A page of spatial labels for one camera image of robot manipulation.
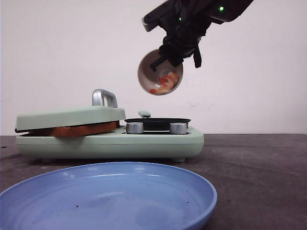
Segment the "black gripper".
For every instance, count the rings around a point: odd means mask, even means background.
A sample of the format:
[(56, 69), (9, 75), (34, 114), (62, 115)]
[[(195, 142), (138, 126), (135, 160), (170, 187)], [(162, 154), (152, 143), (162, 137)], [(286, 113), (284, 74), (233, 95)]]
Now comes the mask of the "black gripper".
[(199, 42), (206, 34), (208, 22), (192, 15), (197, 2), (197, 0), (173, 0), (171, 21), (164, 29), (166, 36), (159, 47), (160, 57), (150, 64), (152, 71), (156, 71), (165, 60), (176, 67), (190, 56), (193, 56), (195, 67), (201, 66)]

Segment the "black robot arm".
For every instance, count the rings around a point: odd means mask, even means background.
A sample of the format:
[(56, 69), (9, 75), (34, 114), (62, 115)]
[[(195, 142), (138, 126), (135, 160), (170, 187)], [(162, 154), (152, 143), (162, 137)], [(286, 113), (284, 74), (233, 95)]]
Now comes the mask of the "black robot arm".
[(162, 3), (142, 19), (146, 31), (159, 26), (166, 32), (159, 47), (159, 58), (150, 63), (151, 70), (156, 71), (166, 60), (177, 67), (190, 56), (199, 68), (199, 42), (209, 26), (235, 20), (251, 3), (250, 0), (167, 0)]

